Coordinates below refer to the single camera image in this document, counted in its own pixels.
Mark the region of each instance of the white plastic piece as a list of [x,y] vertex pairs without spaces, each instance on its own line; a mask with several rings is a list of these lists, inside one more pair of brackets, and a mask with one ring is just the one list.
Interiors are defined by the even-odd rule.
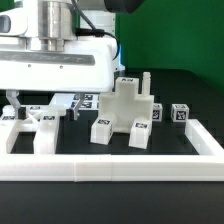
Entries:
[[64,54],[92,55],[95,64],[63,64],[63,61],[66,62],[63,57],[60,64],[2,60],[0,67],[7,71],[7,76],[0,76],[0,89],[108,92],[113,88],[112,55],[107,44],[95,41],[67,41],[64,48]]
[[136,118],[131,128],[129,146],[146,149],[151,130],[152,121]]
[[104,114],[96,119],[91,128],[91,142],[107,145],[113,135],[113,127],[117,118],[112,113]]
[[74,163],[74,181],[111,181],[110,155],[83,156]]
[[15,116],[2,115],[0,119],[0,154],[11,153],[19,132],[17,127],[20,121]]
[[162,121],[163,117],[163,106],[161,103],[154,103],[153,104],[153,121]]
[[16,8],[0,13],[0,16],[8,16],[11,20],[11,28],[8,33],[0,33],[0,36],[19,36],[26,32],[28,23],[27,15],[23,8]]
[[[151,133],[154,96],[149,95],[150,74],[145,73],[142,85],[144,86],[143,94],[138,94],[139,79],[119,77],[116,80],[116,92],[100,94],[99,117],[94,123],[91,133],[94,143],[108,144],[109,142],[109,128],[97,123],[108,114],[113,114],[116,117],[116,123],[112,122],[112,132],[131,133],[135,119],[141,118],[141,121],[149,124],[148,131],[149,134]],[[133,143],[133,146],[136,146],[138,140],[134,129],[131,136],[133,136],[130,140],[131,145]],[[138,144],[136,147],[145,148],[145,141],[144,144]]]
[[66,114],[64,106],[26,106],[25,120],[15,120],[12,106],[4,107],[3,112],[0,118],[0,154],[11,152],[19,132],[36,132],[34,154],[55,153],[60,116]]
[[54,154],[56,151],[59,116],[57,112],[42,114],[34,139],[34,154]]
[[193,119],[186,122],[185,135],[200,155],[224,156],[221,145],[198,120]]
[[171,118],[174,122],[186,122],[189,117],[189,107],[186,104],[172,104]]

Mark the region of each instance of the small cube with marker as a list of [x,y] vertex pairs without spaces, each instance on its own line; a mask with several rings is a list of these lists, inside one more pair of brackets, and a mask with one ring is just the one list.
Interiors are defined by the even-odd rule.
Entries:
[[162,121],[163,116],[163,106],[161,103],[154,103],[153,104],[153,115],[152,120],[153,121]]
[[186,104],[172,104],[171,118],[174,122],[186,122],[189,117],[189,107]]

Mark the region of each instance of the white block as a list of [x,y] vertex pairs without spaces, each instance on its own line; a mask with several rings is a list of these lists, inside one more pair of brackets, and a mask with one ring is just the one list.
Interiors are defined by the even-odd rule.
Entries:
[[34,139],[34,154],[54,154],[56,150],[59,115],[57,112],[42,114]]
[[221,145],[198,120],[187,120],[185,135],[200,155],[224,156]]
[[17,127],[20,121],[14,116],[2,115],[0,119],[0,154],[11,153],[19,132]]
[[174,122],[186,122],[189,117],[189,107],[186,104],[172,104],[171,118]]
[[162,121],[163,117],[163,106],[161,103],[154,103],[153,104],[153,114],[152,120],[153,121]]
[[99,116],[91,128],[91,142],[107,145],[113,135],[116,117],[111,114]]
[[129,146],[146,149],[151,130],[151,121],[141,118],[135,119],[131,128]]

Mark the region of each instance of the white cube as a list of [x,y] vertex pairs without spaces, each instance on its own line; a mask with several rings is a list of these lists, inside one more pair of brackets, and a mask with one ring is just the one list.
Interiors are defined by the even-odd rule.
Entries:
[[162,121],[163,116],[163,106],[161,103],[154,103],[153,104],[153,114],[152,120],[153,121]]
[[186,122],[189,117],[189,107],[186,104],[172,104],[171,118],[174,122]]

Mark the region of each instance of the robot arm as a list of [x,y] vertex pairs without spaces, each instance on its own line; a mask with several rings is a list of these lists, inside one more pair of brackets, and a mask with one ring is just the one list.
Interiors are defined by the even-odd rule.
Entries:
[[78,0],[82,10],[102,10],[113,13],[132,13],[144,0]]

